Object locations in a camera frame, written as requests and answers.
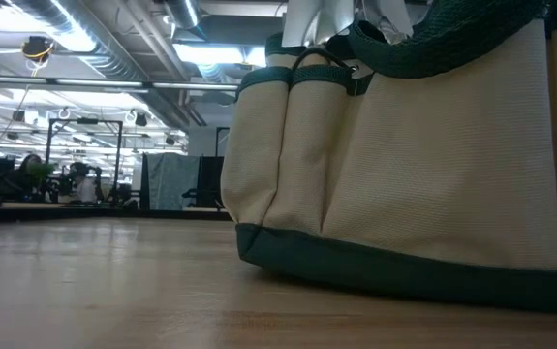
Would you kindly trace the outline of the cream and green gardening bag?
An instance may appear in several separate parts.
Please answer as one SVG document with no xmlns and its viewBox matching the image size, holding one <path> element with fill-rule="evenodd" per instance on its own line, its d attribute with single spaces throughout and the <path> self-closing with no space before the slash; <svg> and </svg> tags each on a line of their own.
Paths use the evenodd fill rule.
<svg viewBox="0 0 557 349">
<path fill-rule="evenodd" d="M 237 93 L 221 175 L 239 257 L 384 296 L 557 313 L 557 0 L 363 16 Z"/>
</svg>

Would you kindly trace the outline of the grey partition panel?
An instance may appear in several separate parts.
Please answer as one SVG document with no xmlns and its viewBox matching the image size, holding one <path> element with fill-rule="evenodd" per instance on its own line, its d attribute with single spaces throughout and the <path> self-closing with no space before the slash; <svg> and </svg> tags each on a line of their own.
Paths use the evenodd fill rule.
<svg viewBox="0 0 557 349">
<path fill-rule="evenodd" d="M 183 195 L 196 189 L 201 158 L 176 153 L 142 156 L 141 193 L 150 210 L 182 210 L 191 203 Z"/>
</svg>

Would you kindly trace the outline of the bright ceiling light panel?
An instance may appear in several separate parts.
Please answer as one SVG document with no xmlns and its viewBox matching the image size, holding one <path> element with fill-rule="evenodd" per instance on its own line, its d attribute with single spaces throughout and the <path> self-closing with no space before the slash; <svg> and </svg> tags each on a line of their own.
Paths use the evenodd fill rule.
<svg viewBox="0 0 557 349">
<path fill-rule="evenodd" d="M 265 67 L 264 47 L 173 44 L 179 58 L 195 64 L 244 64 Z"/>
</svg>

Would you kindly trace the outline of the person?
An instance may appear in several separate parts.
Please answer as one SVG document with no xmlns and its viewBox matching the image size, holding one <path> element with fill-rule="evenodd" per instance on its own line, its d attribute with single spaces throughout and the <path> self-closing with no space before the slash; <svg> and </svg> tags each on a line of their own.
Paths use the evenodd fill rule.
<svg viewBox="0 0 557 349">
<path fill-rule="evenodd" d="M 89 167 L 81 162 L 75 162 L 70 167 L 70 176 L 76 186 L 75 200 L 82 203 L 96 203 L 95 180 L 88 177 Z"/>
<path fill-rule="evenodd" d="M 31 175 L 31 171 L 41 164 L 42 159 L 39 155 L 29 154 L 24 158 L 20 167 L 14 171 L 12 184 L 15 189 L 15 195 L 19 199 L 25 199 L 28 195 L 33 193 L 36 187 L 36 180 Z"/>
</svg>

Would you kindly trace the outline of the leafy green potted plant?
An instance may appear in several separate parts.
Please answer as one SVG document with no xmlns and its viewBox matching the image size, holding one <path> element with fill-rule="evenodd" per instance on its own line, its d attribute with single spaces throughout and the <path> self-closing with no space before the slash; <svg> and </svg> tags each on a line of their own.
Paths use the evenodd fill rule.
<svg viewBox="0 0 557 349">
<path fill-rule="evenodd" d="M 41 190 L 46 184 L 47 179 L 53 174 L 55 167 L 51 164 L 40 163 L 33 164 L 28 168 L 28 174 L 31 178 L 33 188 Z"/>
</svg>

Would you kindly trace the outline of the black room gantry frame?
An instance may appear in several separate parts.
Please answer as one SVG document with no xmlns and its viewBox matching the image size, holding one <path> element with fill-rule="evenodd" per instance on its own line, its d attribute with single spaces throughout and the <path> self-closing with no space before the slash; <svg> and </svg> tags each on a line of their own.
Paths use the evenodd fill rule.
<svg viewBox="0 0 557 349">
<path fill-rule="evenodd" d="M 83 125 L 97 125 L 103 123 L 103 124 L 115 124 L 118 126 L 118 131 L 115 133 L 115 135 L 117 136 L 117 148 L 115 152 L 114 180 L 111 189 L 114 198 L 118 198 L 118 179 L 119 179 L 121 147 L 122 147 L 122 139 L 123 139 L 123 121 L 103 120 L 103 119 L 89 118 L 89 117 L 67 118 L 67 119 L 56 117 L 56 118 L 49 119 L 48 129 L 47 129 L 47 139 L 46 139 L 46 155 L 44 160 L 45 164 L 49 164 L 50 153 L 52 148 L 52 139 L 55 135 L 57 135 L 60 132 L 60 130 L 56 132 L 54 131 L 54 124 L 60 123 L 61 129 L 63 129 L 70 122 L 75 122 L 77 124 L 83 124 Z"/>
</svg>

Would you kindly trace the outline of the black aluminium table frame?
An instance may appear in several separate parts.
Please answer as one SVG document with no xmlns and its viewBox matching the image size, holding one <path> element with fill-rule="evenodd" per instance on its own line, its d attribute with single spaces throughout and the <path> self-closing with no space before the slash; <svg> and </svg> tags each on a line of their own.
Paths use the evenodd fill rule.
<svg viewBox="0 0 557 349">
<path fill-rule="evenodd" d="M 0 223 L 85 218 L 146 218 L 204 221 L 231 221 L 225 211 L 202 210 L 141 210 L 92 207 L 0 207 Z"/>
</svg>

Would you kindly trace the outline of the silver round ceiling duct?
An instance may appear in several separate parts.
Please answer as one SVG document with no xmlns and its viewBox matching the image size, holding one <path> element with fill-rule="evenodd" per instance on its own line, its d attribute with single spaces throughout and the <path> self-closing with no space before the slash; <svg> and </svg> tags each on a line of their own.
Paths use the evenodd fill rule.
<svg viewBox="0 0 557 349">
<path fill-rule="evenodd" d="M 177 28 L 196 27 L 201 21 L 198 0 L 164 0 L 165 6 Z"/>
</svg>

